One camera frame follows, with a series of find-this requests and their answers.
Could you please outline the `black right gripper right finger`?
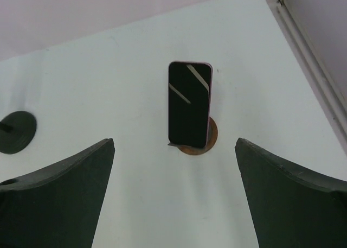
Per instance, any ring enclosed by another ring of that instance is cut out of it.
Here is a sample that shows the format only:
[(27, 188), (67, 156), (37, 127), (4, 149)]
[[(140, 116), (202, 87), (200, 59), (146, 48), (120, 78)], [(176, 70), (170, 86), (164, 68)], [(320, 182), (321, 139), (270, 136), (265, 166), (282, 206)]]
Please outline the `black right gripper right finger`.
[(259, 247), (346, 247), (346, 182), (239, 138), (235, 153)]

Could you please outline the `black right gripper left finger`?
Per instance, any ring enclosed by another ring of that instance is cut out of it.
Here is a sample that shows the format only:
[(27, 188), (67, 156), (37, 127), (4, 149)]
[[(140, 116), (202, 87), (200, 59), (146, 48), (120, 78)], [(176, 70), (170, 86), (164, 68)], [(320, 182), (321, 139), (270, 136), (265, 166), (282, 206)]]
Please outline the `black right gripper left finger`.
[(110, 178), (111, 138), (1, 182), (1, 247), (91, 247)]

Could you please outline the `black tripod phone stand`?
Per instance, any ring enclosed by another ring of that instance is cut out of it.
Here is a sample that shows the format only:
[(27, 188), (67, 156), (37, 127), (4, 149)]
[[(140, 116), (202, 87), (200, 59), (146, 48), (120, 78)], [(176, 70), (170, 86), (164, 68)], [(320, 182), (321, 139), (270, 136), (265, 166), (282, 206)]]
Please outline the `black tripod phone stand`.
[(1, 153), (12, 155), (25, 149), (37, 129), (35, 116), (27, 111), (16, 111), (1, 120)]

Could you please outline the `pink phone black screen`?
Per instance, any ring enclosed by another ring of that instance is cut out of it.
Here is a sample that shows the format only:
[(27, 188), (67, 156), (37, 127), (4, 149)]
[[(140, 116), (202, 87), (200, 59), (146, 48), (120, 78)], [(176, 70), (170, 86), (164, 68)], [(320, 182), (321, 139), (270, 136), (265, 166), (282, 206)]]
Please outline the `pink phone black screen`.
[(168, 67), (168, 139), (202, 149), (208, 142), (213, 68), (205, 62), (173, 61)]

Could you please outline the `white corner frame post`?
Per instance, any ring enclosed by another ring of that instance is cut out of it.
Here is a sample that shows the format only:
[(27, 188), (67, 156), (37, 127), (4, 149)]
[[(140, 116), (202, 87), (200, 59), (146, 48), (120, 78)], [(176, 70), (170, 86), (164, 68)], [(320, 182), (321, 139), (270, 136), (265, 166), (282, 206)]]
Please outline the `white corner frame post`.
[(332, 82), (328, 80), (326, 70), (316, 58), (307, 38), (284, 6), (284, 2), (281, 0), (266, 0), (266, 2), (341, 145), (346, 147), (346, 108), (338, 98)]

